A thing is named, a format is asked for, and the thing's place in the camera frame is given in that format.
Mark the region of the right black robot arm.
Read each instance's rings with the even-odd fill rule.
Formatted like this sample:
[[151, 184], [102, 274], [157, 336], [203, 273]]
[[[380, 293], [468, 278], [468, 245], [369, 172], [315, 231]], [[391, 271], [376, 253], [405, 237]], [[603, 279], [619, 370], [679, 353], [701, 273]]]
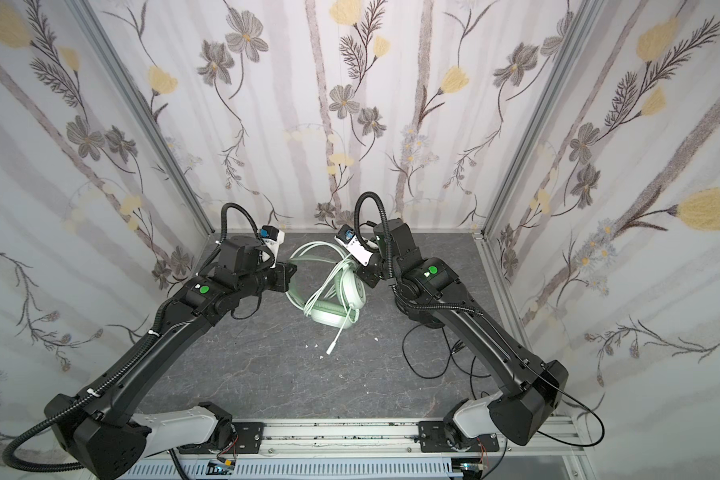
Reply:
[[499, 433], [527, 445], [560, 404], [567, 369], [557, 360], [542, 360], [512, 337], [442, 259], [423, 257], [402, 220], [374, 225], [372, 242], [378, 249], [363, 263], [364, 281], [369, 286], [391, 281], [401, 311], [424, 325], [450, 329], [498, 388], [487, 397], [463, 400], [446, 414], [450, 443], [463, 448], [471, 439]]

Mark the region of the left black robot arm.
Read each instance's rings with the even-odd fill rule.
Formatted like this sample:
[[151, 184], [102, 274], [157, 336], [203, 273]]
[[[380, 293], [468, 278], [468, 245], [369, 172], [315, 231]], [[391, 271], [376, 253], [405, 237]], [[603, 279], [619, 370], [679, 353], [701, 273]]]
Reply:
[[140, 414], [137, 408], [181, 354], [242, 300], [287, 291], [296, 267], [277, 259], [284, 239], [284, 232], [266, 225], [258, 237], [218, 243], [120, 360], [75, 397], [59, 394], [46, 406], [52, 417], [80, 402], [52, 427], [78, 467], [99, 479], [117, 479], [147, 456], [183, 446], [219, 449], [232, 441], [231, 415], [210, 402], [163, 414]]

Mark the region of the green white headphones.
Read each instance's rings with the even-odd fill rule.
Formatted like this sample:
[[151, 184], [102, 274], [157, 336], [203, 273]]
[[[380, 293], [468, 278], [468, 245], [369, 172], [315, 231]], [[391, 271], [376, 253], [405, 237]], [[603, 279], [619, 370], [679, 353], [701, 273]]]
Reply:
[[367, 300], [365, 286], [356, 275], [359, 264], [343, 247], [325, 241], [308, 242], [291, 254], [289, 262], [297, 266], [305, 262], [331, 265], [326, 279], [308, 298], [298, 293], [292, 278], [286, 296], [303, 316], [337, 330], [351, 328], [359, 320]]

